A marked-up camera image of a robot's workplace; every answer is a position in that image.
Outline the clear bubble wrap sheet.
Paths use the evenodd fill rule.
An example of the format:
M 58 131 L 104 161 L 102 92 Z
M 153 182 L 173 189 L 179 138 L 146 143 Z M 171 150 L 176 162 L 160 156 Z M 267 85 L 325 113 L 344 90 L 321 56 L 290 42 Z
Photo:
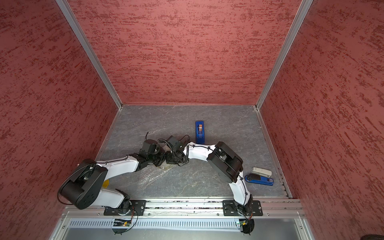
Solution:
M 155 180 L 158 180 L 164 176 L 171 169 L 177 167 L 178 165 L 169 165 L 163 163 L 162 165 L 156 167 L 155 165 L 149 165 L 148 167 L 139 171 L 140 180 L 139 186 L 141 188 L 146 188 L 148 185 L 152 184 Z

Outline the blue tape dispenser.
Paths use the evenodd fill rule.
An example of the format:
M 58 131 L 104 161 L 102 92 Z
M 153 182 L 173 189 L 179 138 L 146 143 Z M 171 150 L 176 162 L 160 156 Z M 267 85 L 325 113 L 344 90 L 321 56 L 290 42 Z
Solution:
M 196 121 L 196 143 L 205 144 L 205 126 L 203 121 Z

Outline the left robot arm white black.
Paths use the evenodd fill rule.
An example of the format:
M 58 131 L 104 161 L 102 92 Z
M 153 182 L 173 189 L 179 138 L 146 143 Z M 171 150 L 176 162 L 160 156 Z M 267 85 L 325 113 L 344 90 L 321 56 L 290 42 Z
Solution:
M 58 190 L 58 200 L 65 198 L 67 205 L 79 210 L 88 207 L 113 209 L 117 215 L 127 215 L 132 211 L 130 197 L 121 190 L 108 190 L 104 183 L 119 175 L 134 173 L 148 165 L 159 166 L 166 160 L 165 151 L 141 150 L 123 158 L 109 161 L 86 159 L 63 182 Z

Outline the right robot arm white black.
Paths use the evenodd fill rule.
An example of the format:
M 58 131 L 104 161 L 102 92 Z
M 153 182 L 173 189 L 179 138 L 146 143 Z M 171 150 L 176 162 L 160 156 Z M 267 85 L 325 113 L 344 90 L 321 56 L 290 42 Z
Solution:
M 253 197 L 245 184 L 243 160 L 228 145 L 224 142 L 216 145 L 200 145 L 188 141 L 182 143 L 174 136 L 159 142 L 169 148 L 168 164 L 185 165 L 190 159 L 207 162 L 229 184 L 237 212 L 244 217 L 252 214 Z

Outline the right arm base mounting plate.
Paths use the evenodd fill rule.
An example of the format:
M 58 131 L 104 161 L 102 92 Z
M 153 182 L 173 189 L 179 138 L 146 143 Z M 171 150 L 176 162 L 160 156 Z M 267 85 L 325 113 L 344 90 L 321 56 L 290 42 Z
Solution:
M 233 200 L 224 200 L 222 204 L 224 216 L 263 216 L 260 201 L 249 201 L 243 206 Z

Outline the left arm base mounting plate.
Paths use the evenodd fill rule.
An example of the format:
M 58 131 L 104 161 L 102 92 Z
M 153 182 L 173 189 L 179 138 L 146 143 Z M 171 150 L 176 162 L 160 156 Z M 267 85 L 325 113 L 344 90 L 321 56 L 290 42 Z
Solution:
M 104 216 L 128 217 L 134 214 L 142 216 L 146 203 L 146 200 L 124 200 L 118 208 L 105 207 Z

